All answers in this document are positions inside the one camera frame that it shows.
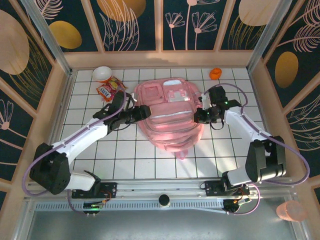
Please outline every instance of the black round knob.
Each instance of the black round knob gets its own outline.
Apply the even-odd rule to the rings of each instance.
[[[159,203],[161,206],[167,206],[169,205],[170,203],[170,198],[168,195],[166,194],[162,194],[160,197],[159,197]]]

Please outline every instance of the orange object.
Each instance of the orange object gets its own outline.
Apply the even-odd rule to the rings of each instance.
[[[209,77],[212,79],[212,80],[218,80],[220,78],[222,74],[222,70],[220,68],[214,68],[210,71],[209,73]]]
[[[280,204],[276,208],[276,214],[279,218],[292,222],[302,222],[307,218],[306,210],[299,202],[294,200]]]

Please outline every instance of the metal bracket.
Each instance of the metal bracket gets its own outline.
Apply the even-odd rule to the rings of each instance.
[[[74,190],[71,197],[73,199],[105,199],[110,197],[111,194],[111,198],[114,199],[117,194],[117,185],[116,182],[101,182],[97,195],[94,195],[91,191]]]

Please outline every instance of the beige oval shape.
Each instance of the beige oval shape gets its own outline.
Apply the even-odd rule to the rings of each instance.
[[[22,73],[29,61],[28,36],[20,23],[0,10],[0,69],[7,74]]]

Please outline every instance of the white bowl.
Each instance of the white bowl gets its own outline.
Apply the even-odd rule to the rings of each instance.
[[[112,76],[112,70],[107,66],[97,67],[93,73],[92,77],[95,81],[100,83],[106,83]]]

